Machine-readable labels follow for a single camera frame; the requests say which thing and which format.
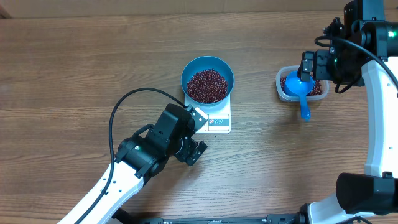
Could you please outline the blue measuring scoop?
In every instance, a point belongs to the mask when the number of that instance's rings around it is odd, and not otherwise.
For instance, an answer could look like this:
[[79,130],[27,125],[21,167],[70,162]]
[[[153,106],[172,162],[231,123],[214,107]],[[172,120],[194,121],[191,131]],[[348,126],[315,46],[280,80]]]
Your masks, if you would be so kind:
[[284,91],[289,96],[297,96],[300,102],[300,113],[302,119],[309,121],[311,118],[307,95],[313,90],[315,81],[310,77],[309,82],[302,81],[297,72],[291,72],[284,83]]

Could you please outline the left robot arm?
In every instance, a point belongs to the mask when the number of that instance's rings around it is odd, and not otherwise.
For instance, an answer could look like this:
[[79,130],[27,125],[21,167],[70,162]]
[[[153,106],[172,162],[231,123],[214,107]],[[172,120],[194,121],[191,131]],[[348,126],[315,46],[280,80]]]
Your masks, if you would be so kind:
[[194,165],[207,146],[192,136],[207,120],[208,115],[198,107],[168,104],[155,125],[142,127],[119,145],[114,164],[61,223],[107,223],[164,169],[170,157]]

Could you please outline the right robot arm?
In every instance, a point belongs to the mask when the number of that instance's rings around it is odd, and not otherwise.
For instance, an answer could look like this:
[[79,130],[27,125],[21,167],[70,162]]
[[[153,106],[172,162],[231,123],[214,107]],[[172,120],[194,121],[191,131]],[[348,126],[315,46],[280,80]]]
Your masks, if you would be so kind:
[[337,93],[363,86],[369,148],[362,174],[342,173],[329,197],[302,206],[298,223],[367,222],[397,211],[397,24],[382,1],[355,0],[302,54],[298,77],[335,84]]

